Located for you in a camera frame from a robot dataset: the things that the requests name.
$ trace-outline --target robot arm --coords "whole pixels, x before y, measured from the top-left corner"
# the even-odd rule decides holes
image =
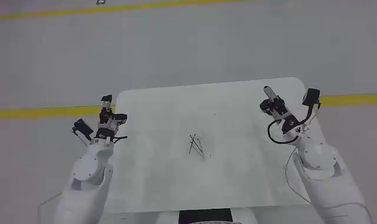
[[[127,121],[126,114],[114,114],[111,111],[111,95],[103,97],[102,101],[100,122],[93,139],[90,137],[93,130],[82,119],[72,129],[74,134],[80,131],[90,141],[90,145],[74,164],[59,199],[55,224],[95,224],[101,218],[113,176],[113,167],[108,163],[117,142],[113,140],[117,138],[115,134],[118,126]]]
[[[260,108],[271,115],[275,119],[273,123],[279,124],[282,129],[286,141],[278,143],[291,144],[297,148],[297,153],[293,154],[293,161],[309,195],[310,203],[323,221],[326,224],[371,224],[372,219],[363,196],[338,151],[325,141],[316,141],[310,136],[307,122],[313,117],[314,107],[320,106],[319,90],[308,89],[303,104],[308,106],[309,110],[307,117],[302,121],[296,119],[286,108],[284,100],[270,87],[264,87],[264,91],[269,99],[264,100]],[[334,172],[331,177],[313,179],[307,170]]]

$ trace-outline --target yellow floor stripe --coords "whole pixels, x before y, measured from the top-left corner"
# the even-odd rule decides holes
[[[320,102],[324,107],[377,105],[377,95],[323,96]]]
[[[377,95],[338,95],[320,98],[322,107],[377,105]],[[83,117],[97,116],[100,106],[61,107],[61,108],[21,108],[0,110],[0,119]]]
[[[160,9],[170,8],[175,6],[187,6],[187,5],[207,5],[207,4],[220,4],[220,3],[232,3],[232,2],[246,2],[246,1],[262,1],[262,0],[182,0],[182,1],[167,1],[151,4],[134,4],[134,5],[120,5],[109,6],[99,8],[84,8],[84,9],[72,9],[62,11],[45,11],[26,14],[7,14],[0,15],[0,20],[7,19],[27,19],[27,18],[41,18],[41,17],[55,17],[63,15],[79,15],[79,14],[96,14],[104,12],[120,12],[130,11],[138,9]]]

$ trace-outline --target black base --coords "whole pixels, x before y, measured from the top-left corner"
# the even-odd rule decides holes
[[[190,224],[205,221],[232,222],[230,209],[184,210],[179,212],[178,224]]]

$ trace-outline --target black cable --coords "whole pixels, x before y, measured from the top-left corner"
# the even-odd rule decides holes
[[[313,108],[314,108],[314,106],[309,106],[309,109],[307,110],[306,118],[305,118],[304,120],[302,120],[301,122],[299,122],[299,124],[296,125],[296,126],[299,126],[299,125],[301,125],[301,124],[304,124],[304,123],[305,123],[305,122],[311,117],[312,112],[313,112]]]
[[[116,142],[120,141],[121,139],[126,139],[126,138],[127,138],[127,136],[114,137],[114,139],[117,139],[117,140],[115,140],[114,144],[115,144]]]
[[[289,140],[289,141],[277,141],[277,140],[274,140],[274,138],[271,137],[271,133],[270,133],[271,126],[274,123],[281,122],[281,121],[282,121],[281,119],[277,119],[277,120],[272,121],[272,123],[269,124],[269,126],[267,127],[267,134],[269,135],[269,139],[276,144],[290,144],[290,143],[295,142],[299,138],[299,136],[296,136],[295,138],[293,138],[292,140]]]

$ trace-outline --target white table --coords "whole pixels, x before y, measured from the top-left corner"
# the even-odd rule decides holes
[[[267,137],[272,117],[259,104],[271,86],[300,120],[306,90],[297,78],[123,91],[116,112],[128,114],[111,159],[110,213],[295,205],[305,203],[286,184],[293,146]],[[314,136],[323,138],[317,119]],[[205,159],[190,149],[196,133]],[[272,136],[283,140],[277,126]],[[289,180],[307,196],[296,168]]]

